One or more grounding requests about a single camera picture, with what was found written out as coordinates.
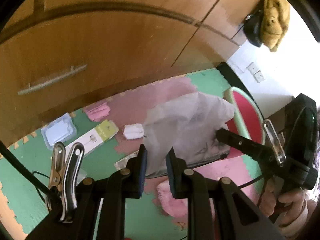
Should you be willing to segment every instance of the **human hand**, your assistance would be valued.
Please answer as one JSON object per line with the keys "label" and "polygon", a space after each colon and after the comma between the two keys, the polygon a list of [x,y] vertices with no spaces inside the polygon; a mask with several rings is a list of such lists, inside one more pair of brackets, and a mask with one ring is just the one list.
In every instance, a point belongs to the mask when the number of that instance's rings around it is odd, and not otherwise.
{"label": "human hand", "polygon": [[[261,196],[260,210],[267,217],[271,216],[275,211],[275,206],[277,203],[276,197],[273,194],[275,190],[275,182],[271,178],[268,180],[265,191]],[[290,204],[291,208],[287,211],[285,216],[280,220],[280,225],[289,225],[295,221],[301,214],[303,203],[305,200],[305,192],[301,188],[295,188],[290,190],[278,197],[278,201],[281,203]]]}

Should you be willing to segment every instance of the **yellow plush toy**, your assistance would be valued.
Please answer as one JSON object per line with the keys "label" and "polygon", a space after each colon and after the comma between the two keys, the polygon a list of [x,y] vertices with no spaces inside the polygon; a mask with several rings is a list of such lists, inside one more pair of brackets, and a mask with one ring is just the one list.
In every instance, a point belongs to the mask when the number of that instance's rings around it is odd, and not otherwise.
{"label": "yellow plush toy", "polygon": [[271,52],[275,52],[288,31],[290,3],[287,0],[264,0],[261,24],[261,40]]}

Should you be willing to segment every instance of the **cabinet handle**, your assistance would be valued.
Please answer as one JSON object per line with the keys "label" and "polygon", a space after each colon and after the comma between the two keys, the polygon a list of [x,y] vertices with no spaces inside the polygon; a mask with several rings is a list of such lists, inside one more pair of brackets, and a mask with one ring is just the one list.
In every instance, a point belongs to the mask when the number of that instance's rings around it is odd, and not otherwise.
{"label": "cabinet handle", "polygon": [[83,66],[80,66],[80,67],[77,67],[77,68],[74,68],[73,66],[71,67],[70,71],[68,73],[65,73],[65,74],[62,74],[61,76],[58,76],[58,77],[55,77],[55,78],[52,78],[46,82],[43,82],[41,84],[38,84],[38,85],[35,85],[35,86],[32,86],[30,85],[30,83],[28,84],[28,88],[26,89],[23,89],[23,90],[20,90],[18,91],[18,95],[25,95],[25,94],[29,94],[33,91],[37,91],[41,88],[45,88],[47,86],[50,86],[62,79],[65,79],[69,76],[73,76],[74,74],[77,74],[78,72],[80,71],[83,71],[85,68],[87,67],[87,65],[83,65]]}

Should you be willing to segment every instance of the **pink towel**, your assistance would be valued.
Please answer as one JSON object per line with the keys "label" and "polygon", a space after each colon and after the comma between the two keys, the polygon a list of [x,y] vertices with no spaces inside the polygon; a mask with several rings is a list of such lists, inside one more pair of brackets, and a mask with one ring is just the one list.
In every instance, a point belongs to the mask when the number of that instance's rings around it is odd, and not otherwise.
{"label": "pink towel", "polygon": [[103,100],[83,108],[88,118],[93,122],[101,122],[108,116],[110,107]]}
{"label": "pink towel", "polygon": [[[194,170],[209,179],[219,180],[222,177],[229,177],[238,186],[251,180],[241,156],[209,163]],[[168,180],[160,183],[156,188],[161,206],[168,215],[172,217],[182,217],[188,213],[188,200],[173,198]],[[253,185],[243,188],[243,192],[254,203],[258,202],[259,196]]]}

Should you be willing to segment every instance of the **power socket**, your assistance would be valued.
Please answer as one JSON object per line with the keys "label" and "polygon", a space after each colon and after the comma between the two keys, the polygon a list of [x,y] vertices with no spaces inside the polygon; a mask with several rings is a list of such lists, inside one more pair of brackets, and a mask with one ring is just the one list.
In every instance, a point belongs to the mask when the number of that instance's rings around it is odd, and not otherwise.
{"label": "power socket", "polygon": [[257,73],[255,73],[253,76],[254,76],[255,80],[257,81],[257,83],[260,83],[265,80],[265,78],[262,75],[262,72],[260,70]]}
{"label": "power socket", "polygon": [[250,71],[252,75],[254,75],[260,70],[259,67],[254,62],[251,62],[250,65],[247,66],[247,69]]}

